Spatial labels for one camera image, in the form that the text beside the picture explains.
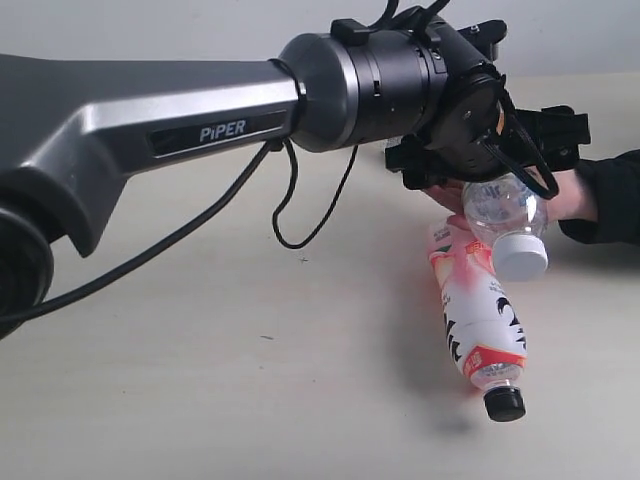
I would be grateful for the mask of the person's open hand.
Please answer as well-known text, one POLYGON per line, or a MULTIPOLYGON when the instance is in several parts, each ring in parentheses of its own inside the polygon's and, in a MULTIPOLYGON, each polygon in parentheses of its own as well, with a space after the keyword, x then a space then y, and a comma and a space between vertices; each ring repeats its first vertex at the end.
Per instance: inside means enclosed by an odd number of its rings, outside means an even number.
MULTIPOLYGON (((594 195, 576 170, 556 172, 554 178, 559 185, 559 194, 547 202, 548 221, 596 222, 598 209, 594 195)), ((463 187, 464 184, 460 181, 448 180, 443 186, 430 187, 424 193, 453 213, 448 219, 450 224, 467 228, 462 202, 463 187)))

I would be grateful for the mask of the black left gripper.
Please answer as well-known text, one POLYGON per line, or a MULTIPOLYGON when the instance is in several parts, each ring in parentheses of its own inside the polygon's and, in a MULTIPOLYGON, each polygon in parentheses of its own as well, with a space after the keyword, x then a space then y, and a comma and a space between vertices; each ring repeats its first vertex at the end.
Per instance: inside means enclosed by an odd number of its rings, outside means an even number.
MULTIPOLYGON (((424 139, 410 134, 385 141, 385 168, 400 173, 407 189, 483 182, 507 172, 533 183, 535 178, 500 145, 497 127, 504 93, 504 76, 491 64, 452 76, 434 117, 424 126, 424 139)), ((591 143, 589 116, 568 105, 516 113, 553 172, 575 168, 579 147, 591 143)))

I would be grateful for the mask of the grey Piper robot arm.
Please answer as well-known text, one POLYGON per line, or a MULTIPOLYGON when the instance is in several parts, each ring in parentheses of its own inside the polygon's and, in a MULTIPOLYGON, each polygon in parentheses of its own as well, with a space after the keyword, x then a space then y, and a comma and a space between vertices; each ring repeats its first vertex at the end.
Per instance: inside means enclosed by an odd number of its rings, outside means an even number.
POLYGON ((1 332, 75 303, 189 235, 223 209, 269 153, 321 153, 394 137, 404 185, 517 175, 558 193, 554 173, 590 142, 567 106, 516 108, 495 67, 501 20, 464 29, 441 2, 373 24, 337 19, 266 61, 1 58, 1 332), (51 244, 96 248, 128 181, 180 161, 258 144, 224 195, 125 264, 57 298, 51 244))

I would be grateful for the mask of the black sleeved forearm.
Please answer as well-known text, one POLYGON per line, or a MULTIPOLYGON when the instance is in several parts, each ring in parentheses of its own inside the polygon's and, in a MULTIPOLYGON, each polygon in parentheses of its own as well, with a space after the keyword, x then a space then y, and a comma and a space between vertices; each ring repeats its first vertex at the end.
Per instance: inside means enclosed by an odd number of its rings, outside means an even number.
POLYGON ((639 151, 576 165, 581 209, 559 221, 564 235, 582 244, 639 244, 639 151))

